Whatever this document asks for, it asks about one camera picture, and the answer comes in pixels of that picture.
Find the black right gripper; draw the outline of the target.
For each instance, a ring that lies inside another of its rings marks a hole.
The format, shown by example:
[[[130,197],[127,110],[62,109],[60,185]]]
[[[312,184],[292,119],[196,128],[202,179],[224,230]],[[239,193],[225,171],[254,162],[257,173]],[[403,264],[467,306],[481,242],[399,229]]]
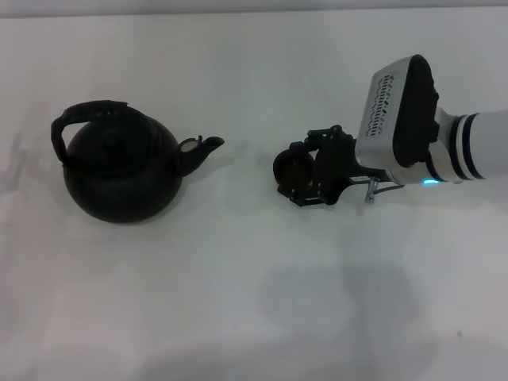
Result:
[[[362,167],[356,161],[356,139],[341,133],[340,125],[310,130],[303,141],[290,143],[291,150],[317,150],[315,184],[301,188],[278,185],[277,191],[299,207],[334,205],[344,190],[357,183],[377,178],[381,183],[391,180],[384,170]]]

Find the small black teacup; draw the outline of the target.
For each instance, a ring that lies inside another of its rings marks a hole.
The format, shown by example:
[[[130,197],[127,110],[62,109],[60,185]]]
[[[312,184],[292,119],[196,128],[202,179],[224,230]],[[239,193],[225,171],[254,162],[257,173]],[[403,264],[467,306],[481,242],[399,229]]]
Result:
[[[273,174],[279,192],[299,191],[313,181],[314,158],[308,152],[287,149],[275,158]]]

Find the black round teapot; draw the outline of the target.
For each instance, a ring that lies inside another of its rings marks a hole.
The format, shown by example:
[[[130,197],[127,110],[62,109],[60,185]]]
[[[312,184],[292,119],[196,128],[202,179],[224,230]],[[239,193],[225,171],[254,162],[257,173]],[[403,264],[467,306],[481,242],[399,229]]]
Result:
[[[178,142],[157,120],[125,102],[79,103],[51,124],[51,141],[76,204],[101,221],[134,223],[164,210],[183,178],[225,142]]]

